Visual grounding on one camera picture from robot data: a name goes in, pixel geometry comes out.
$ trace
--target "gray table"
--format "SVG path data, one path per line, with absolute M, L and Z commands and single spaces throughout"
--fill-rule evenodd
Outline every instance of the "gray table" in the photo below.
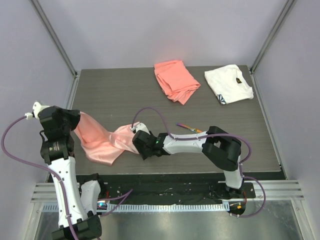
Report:
M 279 171 L 275 151 L 266 123 L 255 96 L 228 105 L 220 105 L 209 88 L 204 72 L 218 66 L 193 66 L 187 69 L 201 84 L 185 105 L 167 99 L 160 88 L 153 68 L 118 68 L 82 70 L 73 109 L 79 109 L 95 118 L 108 131 L 130 124 L 135 113 L 142 107 L 153 106 L 165 116 L 171 132 L 190 134 L 175 126 L 183 123 L 200 130 L 219 126 L 228 133 L 246 138 L 253 153 L 244 165 L 245 172 Z M 253 86 L 247 66 L 240 66 L 244 78 Z M 147 125 L 155 135 L 165 132 L 157 113 L 146 110 L 138 121 Z M 154 156 L 143 161 L 137 154 L 124 152 L 113 166 L 89 161 L 75 140 L 76 174 L 155 174 L 155 173 L 221 173 L 203 154 L 180 153 L 172 156 Z M 243 146 L 243 155 L 247 148 Z

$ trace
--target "folded pink shirt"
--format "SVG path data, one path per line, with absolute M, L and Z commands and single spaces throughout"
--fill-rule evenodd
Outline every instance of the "folded pink shirt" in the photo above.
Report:
M 201 86 L 181 60 L 157 63 L 154 65 L 154 73 L 168 99 L 182 105 Z
M 132 143 L 134 133 L 130 124 L 110 132 L 88 114 L 80 112 L 80 115 L 80 122 L 74 132 L 90 161 L 111 166 L 124 150 L 138 154 Z

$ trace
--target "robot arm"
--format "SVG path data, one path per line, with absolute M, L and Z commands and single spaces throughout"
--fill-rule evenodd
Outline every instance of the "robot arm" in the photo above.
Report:
M 198 139 L 209 134 L 226 134 L 219 127 L 211 126 L 208 131 L 197 134 L 172 134 L 174 139 L 168 133 L 154 136 L 143 123 L 136 125 L 132 131 L 135 133 L 132 142 L 143 160 L 151 156 L 203 153 L 214 165 L 223 170 L 228 188 L 238 190 L 242 187 L 243 178 L 239 169 L 241 142 L 228 136 Z M 193 138 L 193 140 L 175 140 L 177 138 Z
M 104 197 L 105 185 L 97 173 L 90 175 L 80 185 L 80 196 L 76 179 L 74 140 L 70 133 L 80 121 L 80 112 L 57 106 L 44 106 L 35 102 L 32 114 L 43 127 L 43 131 L 40 132 L 42 137 L 40 154 L 48 168 L 55 171 L 64 183 L 70 220 L 77 237 L 79 240 L 100 237 L 102 228 L 97 215 L 97 201 L 98 197 Z M 53 240 L 73 239 L 66 218 L 66 206 L 60 183 L 56 177 L 52 176 L 52 179 L 59 208 L 59 230 L 52 233 L 52 238 Z

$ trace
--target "purple cable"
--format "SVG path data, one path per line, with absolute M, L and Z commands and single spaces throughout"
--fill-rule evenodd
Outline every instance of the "purple cable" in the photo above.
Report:
M 122 196 L 117 196 L 117 197 L 113 197 L 113 198 L 101 198 L 101 199 L 98 199 L 98 202 L 99 201 L 113 201 L 113 200 L 119 200 L 119 199 L 122 199 L 126 196 L 128 196 L 130 193 L 130 191 L 128 191 L 127 193 L 123 194 Z M 108 209 L 107 207 L 104 207 L 104 206 L 98 206 L 99 209 Z
M 7 133 L 9 132 L 9 130 L 13 127 L 13 125 L 15 125 L 16 123 L 20 122 L 22 119 L 25 119 L 26 116 L 22 116 L 20 118 L 18 118 L 17 120 L 15 120 L 13 123 L 11 123 L 7 128 L 6 130 L 4 131 L 3 135 L 2 135 L 2 138 L 1 138 L 1 148 L 2 148 L 2 151 L 9 157 L 9 158 L 12 158 L 20 163 L 23 163 L 23 164 L 27 164 L 29 166 L 33 166 L 35 168 L 38 168 L 38 169 L 42 169 L 42 170 L 45 170 L 45 171 L 48 171 L 50 172 L 52 175 L 54 175 L 56 177 L 56 179 L 58 179 L 59 183 L 60 183 L 60 186 L 61 186 L 61 190 L 62 190 L 62 194 L 63 194 L 63 201 L 64 201 L 64 206 L 65 206 L 65 213 L 67 215 L 67 221 L 68 221 L 68 224 L 69 224 L 69 227 L 70 227 L 70 231 L 72 233 L 72 236 L 75 240 L 79 240 L 78 237 L 77 237 L 77 234 L 75 232 L 75 229 L 74 229 L 74 226 L 72 225 L 72 222 L 71 222 L 71 219 L 70 219 L 70 212 L 69 212 L 69 205 L 68 205 L 68 199 L 67 199 L 67 192 L 66 192 L 66 188 L 65 188 L 65 184 L 64 182 L 62 181 L 61 177 L 53 170 L 51 170 L 50 168 L 48 167 L 45 167 L 45 166 L 42 166 L 40 164 L 36 164 L 36 163 L 33 163 L 33 162 L 29 162 L 29 161 L 26 161 L 26 160 L 22 160 L 21 158 L 18 158 L 12 154 L 10 154 L 6 147 L 5 147 L 5 138 L 6 138 L 6 135 Z
M 231 138 L 236 138 L 236 139 L 239 139 L 239 140 L 243 141 L 248 147 L 248 155 L 243 160 L 241 160 L 239 163 L 242 164 L 243 162 L 248 160 L 248 158 L 250 158 L 250 156 L 251 156 L 252 148 L 250 146 L 250 143 L 246 139 L 244 139 L 243 137 L 237 136 L 237 135 L 233 135 L 233 134 L 217 133 L 217 134 L 208 134 L 208 135 L 200 136 L 199 138 L 198 137 L 186 137 L 186 138 L 177 137 L 177 138 L 175 138 L 172 135 L 172 133 L 169 131 L 168 124 L 167 124 L 164 116 L 162 115 L 162 113 L 159 112 L 157 109 L 155 109 L 152 106 L 143 107 L 135 114 L 135 116 L 133 118 L 133 121 L 132 121 L 132 124 L 131 124 L 131 128 L 134 127 L 134 123 L 135 123 L 139 113 L 141 113 L 143 110 L 146 110 L 146 109 L 151 109 L 151 110 L 155 111 L 160 116 L 160 118 L 161 118 L 161 120 L 163 122 L 163 125 L 165 127 L 165 130 L 168 133 L 168 136 L 170 138 L 174 139 L 174 140 L 177 140 L 177 141 L 190 141 L 190 140 L 200 140 L 200 139 L 206 139 L 206 138 L 212 138 L 212 137 L 231 137 Z
M 122 196 L 117 196 L 117 197 L 113 197 L 113 198 L 101 198 L 101 199 L 98 199 L 98 202 L 99 201 L 113 201 L 113 200 L 119 200 L 119 199 L 122 199 L 124 198 L 126 195 L 129 195 L 130 191 L 128 191 L 127 193 L 123 194 Z
M 128 191 L 126 194 L 124 194 L 123 196 L 125 196 L 125 197 L 118 203 L 118 205 L 115 206 L 112 210 L 110 210 L 110 211 L 102 214 L 101 217 L 104 217 L 104 216 L 107 216 L 107 215 L 113 213 L 113 212 L 127 199 L 127 197 L 129 196 L 129 194 L 130 194 L 132 191 L 133 191 L 133 189 L 131 189 L 130 191 Z
M 153 111 L 155 111 L 159 116 L 160 118 L 162 119 L 162 122 L 163 122 L 163 125 L 165 127 L 165 130 L 166 132 L 168 133 L 168 136 L 174 140 L 177 140 L 177 141 L 189 141 L 189 140 L 200 140 L 200 139 L 206 139 L 206 138 L 213 138 L 213 137 L 231 137 L 231 138 L 235 138 L 235 139 L 239 139 L 241 140 L 242 142 L 244 142 L 247 147 L 248 147 L 248 154 L 247 156 L 242 159 L 240 162 L 239 162 L 239 171 L 240 171 L 240 175 L 244 178 L 244 179 L 249 179 L 249 180 L 253 180 L 255 181 L 260 187 L 261 187 L 261 190 L 262 190 L 262 193 L 263 193 L 263 203 L 262 203 L 262 206 L 261 208 L 253 213 L 253 214 L 250 214 L 250 215 L 244 215 L 244 216 L 239 216 L 240 218 L 249 218 L 249 217 L 253 217 L 253 216 L 256 216 L 257 214 L 259 214 L 265 207 L 266 205 L 266 191 L 264 189 L 264 187 L 262 186 L 262 184 L 257 180 L 255 179 L 254 177 L 251 177 L 251 176 L 244 176 L 243 175 L 243 171 L 242 171 L 242 163 L 244 163 L 245 161 L 247 161 L 250 156 L 251 156 L 251 153 L 252 153 L 252 148 L 251 148 L 251 145 L 250 143 L 244 139 L 243 137 L 241 136 L 237 136 L 237 135 L 233 135 L 233 134 L 228 134 L 228 133 L 217 133 L 217 134 L 208 134 L 208 135 L 204 135 L 204 136 L 200 136 L 200 137 L 187 137 L 187 138 L 181 138 L 181 137 L 177 137 L 175 138 L 169 131 L 169 128 L 168 128 L 168 125 L 167 125 L 167 122 L 164 118 L 164 116 L 161 114 L 161 112 L 159 112 L 157 109 L 153 108 L 152 106 L 147 106 L 147 107 L 143 107 L 141 108 L 134 116 L 133 118 L 133 121 L 132 121 L 132 125 L 131 125 L 131 128 L 134 127 L 134 123 L 136 121 L 136 118 L 137 116 L 139 115 L 139 113 L 141 113 L 143 110 L 146 110 L 146 109 L 151 109 Z

